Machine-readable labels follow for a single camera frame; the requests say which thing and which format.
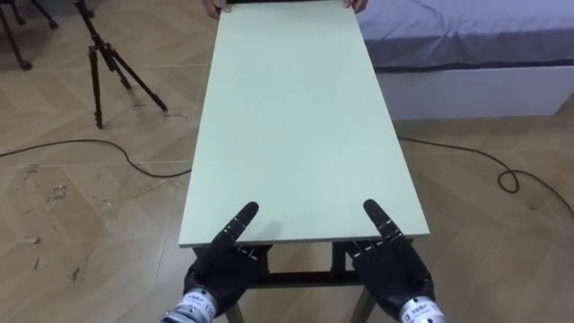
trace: power cord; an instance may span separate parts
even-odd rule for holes
[[[548,183],[546,183],[545,181],[541,180],[539,177],[537,177],[536,175],[529,173],[527,171],[524,170],[512,170],[507,164],[505,164],[503,161],[501,161],[500,159],[492,156],[491,154],[479,151],[478,149],[473,149],[473,148],[467,148],[467,147],[461,147],[461,146],[456,146],[456,145],[452,145],[452,144],[437,144],[437,143],[433,143],[433,142],[428,142],[425,140],[420,140],[420,139],[413,139],[413,138],[407,138],[407,137],[398,137],[398,140],[402,140],[402,141],[406,141],[406,142],[411,142],[411,143],[417,143],[417,144],[427,144],[427,145],[432,145],[432,146],[436,146],[436,147],[443,147],[443,148],[448,148],[448,149],[453,149],[453,150],[459,150],[459,151],[464,151],[464,152],[470,152],[470,153],[478,153],[481,156],[484,156],[488,159],[490,159],[493,162],[498,163],[500,166],[502,166],[502,168],[506,169],[504,170],[496,179],[496,181],[499,184],[499,187],[502,188],[502,190],[504,190],[507,193],[510,194],[516,194],[520,191],[520,181],[518,180],[517,174],[520,175],[525,175],[528,176],[531,179],[534,179],[535,181],[537,181],[539,184],[541,184],[544,188],[548,189],[551,193],[553,193],[556,197],[558,197],[558,199],[564,204],[564,206],[566,206],[566,209],[570,212],[570,214],[572,214],[572,216],[574,217],[574,209],[572,209],[572,206],[570,204],[568,204],[568,202],[566,201],[566,199],[564,199],[564,197],[562,197],[562,195],[560,195],[560,193],[558,193],[558,191],[556,191],[556,189],[554,189],[552,186],[550,186]],[[512,181],[514,182],[514,187],[513,188],[508,188],[504,185],[504,183],[502,183],[502,178],[504,178],[506,175],[510,175],[512,177]]]
[[[501,161],[500,159],[492,156],[491,154],[482,152],[478,149],[473,149],[473,148],[467,148],[467,147],[462,147],[462,146],[456,146],[456,145],[452,145],[452,144],[437,144],[437,143],[433,143],[433,142],[429,142],[429,141],[425,141],[425,140],[420,140],[420,139],[413,139],[413,138],[408,138],[408,137],[398,137],[399,140],[402,141],[406,141],[406,142],[411,142],[411,143],[417,143],[417,144],[427,144],[427,145],[432,145],[432,146],[436,146],[436,147],[443,147],[443,148],[448,148],[448,149],[453,149],[453,150],[458,150],[458,151],[464,151],[464,152],[469,152],[469,153],[478,153],[483,157],[486,157],[488,159],[490,159],[493,162],[498,163],[500,166],[502,166],[502,168],[504,168],[505,170],[498,176],[497,178],[497,182],[499,187],[504,190],[507,193],[510,194],[516,194],[520,191],[520,181],[518,180],[517,175],[525,175],[528,176],[531,179],[534,179],[535,181],[537,181],[539,184],[541,184],[544,188],[548,189],[551,193],[553,193],[556,197],[558,197],[558,199],[564,204],[564,206],[566,206],[566,208],[568,209],[568,211],[572,214],[572,216],[574,217],[574,209],[572,208],[571,205],[568,204],[568,202],[566,201],[566,199],[564,199],[564,197],[562,197],[560,195],[560,193],[558,193],[556,191],[556,189],[554,189],[552,186],[550,186],[548,183],[546,183],[545,181],[543,181],[542,179],[540,179],[539,177],[537,177],[536,175],[529,173],[527,171],[524,170],[513,170],[511,169],[506,163],[504,163],[503,161]],[[91,143],[91,144],[107,144],[107,145],[111,145],[113,147],[115,147],[116,149],[118,149],[120,152],[122,152],[124,154],[124,157],[126,158],[127,163],[129,163],[130,166],[132,166],[135,170],[141,172],[143,175],[149,176],[151,178],[155,178],[155,179],[171,179],[171,178],[176,178],[179,177],[181,175],[185,175],[188,174],[189,172],[191,172],[191,170],[184,170],[181,171],[179,173],[175,173],[175,174],[168,174],[168,175],[161,175],[161,174],[153,174],[150,173],[147,170],[144,170],[143,168],[139,167],[138,165],[136,165],[130,158],[129,155],[127,154],[126,150],[124,148],[122,148],[119,144],[115,144],[112,143],[108,140],[101,140],[101,139],[74,139],[74,140],[63,140],[63,141],[57,141],[57,142],[53,142],[53,143],[47,143],[47,144],[37,144],[31,147],[27,147],[27,148],[22,148],[22,149],[18,149],[12,152],[7,152],[7,153],[0,153],[0,158],[2,157],[7,157],[7,156],[11,156],[17,153],[25,153],[31,150],[35,150],[35,149],[39,149],[39,148],[44,148],[44,147],[49,147],[49,146],[54,146],[54,145],[60,145],[60,144],[77,144],[77,143]],[[512,181],[514,182],[514,186],[513,188],[508,188],[507,186],[504,185],[504,183],[502,183],[502,179],[507,176],[510,175],[512,177]]]
[[[0,158],[2,157],[7,157],[7,156],[11,156],[17,153],[25,153],[31,150],[35,150],[35,149],[39,149],[39,148],[44,148],[44,147],[49,147],[49,146],[54,146],[54,145],[59,145],[59,144],[77,144],[77,143],[91,143],[91,144],[108,144],[111,145],[115,148],[117,148],[120,152],[122,152],[124,154],[124,157],[126,158],[127,163],[130,164],[130,166],[132,166],[135,170],[141,172],[143,175],[149,176],[151,178],[155,178],[155,179],[171,179],[171,178],[176,178],[179,177],[181,175],[185,175],[188,174],[191,170],[184,170],[181,171],[179,173],[176,174],[170,174],[170,175],[159,175],[159,174],[153,174],[150,173],[147,170],[144,170],[143,168],[137,166],[131,159],[129,159],[129,155],[127,154],[126,150],[124,148],[122,148],[119,144],[116,143],[112,143],[108,140],[101,140],[101,139],[74,139],[74,140],[62,140],[62,141],[56,141],[53,143],[47,143],[47,144],[37,144],[31,147],[27,147],[27,148],[22,148],[22,149],[18,149],[12,152],[8,152],[8,153],[0,153]]]

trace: robotic hand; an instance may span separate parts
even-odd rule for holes
[[[217,234],[187,270],[183,298],[162,323],[209,323],[225,313],[262,274],[259,259],[272,246],[233,247],[257,213],[251,202]]]
[[[352,265],[378,305],[402,323],[444,323],[431,274],[410,241],[373,200],[363,205],[382,240],[345,244]]]

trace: silver robotic wrist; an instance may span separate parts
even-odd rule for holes
[[[211,323],[216,312],[214,297],[204,289],[194,288],[183,296],[175,309],[165,313],[161,323]]]
[[[426,296],[409,300],[399,314],[401,323],[445,323],[437,304]]]

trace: black tripod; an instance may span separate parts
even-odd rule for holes
[[[100,76],[98,71],[98,52],[104,58],[106,65],[110,72],[117,72],[119,76],[119,81],[124,85],[127,90],[132,89],[132,85],[126,79],[126,76],[119,68],[117,64],[120,64],[130,76],[142,87],[142,89],[147,93],[147,95],[152,98],[152,100],[160,106],[164,111],[168,110],[168,107],[163,103],[160,97],[153,93],[144,81],[134,72],[134,70],[124,61],[124,59],[117,53],[117,51],[107,42],[101,38],[96,29],[93,27],[90,21],[90,13],[86,7],[86,3],[83,0],[74,1],[74,5],[78,8],[80,15],[82,16],[83,22],[88,27],[90,31],[91,40],[93,41],[93,46],[89,47],[88,57],[90,58],[90,68],[91,68],[91,82],[93,85],[93,96],[96,101],[96,111],[94,116],[96,117],[96,126],[99,129],[103,128],[103,123],[101,119],[101,100],[100,100]]]

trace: herringbone floor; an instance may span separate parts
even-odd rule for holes
[[[93,125],[87,31],[70,1],[13,23],[21,72],[0,39],[0,152],[110,139],[148,170],[190,167],[216,24],[197,0],[99,1],[94,23],[170,106],[127,94],[101,65],[106,130]],[[463,144],[529,170],[574,205],[572,104],[552,117],[401,122],[400,135]],[[415,242],[450,322],[567,323],[574,313],[574,219],[524,179],[501,191],[496,164],[418,144],[404,152],[432,235]],[[177,246],[188,177],[150,179],[115,150],[70,144],[0,160],[0,322],[158,322],[194,259]],[[325,244],[275,247],[276,270],[328,269]],[[358,288],[248,292],[247,322],[345,322]],[[387,322],[375,310],[370,322]]]

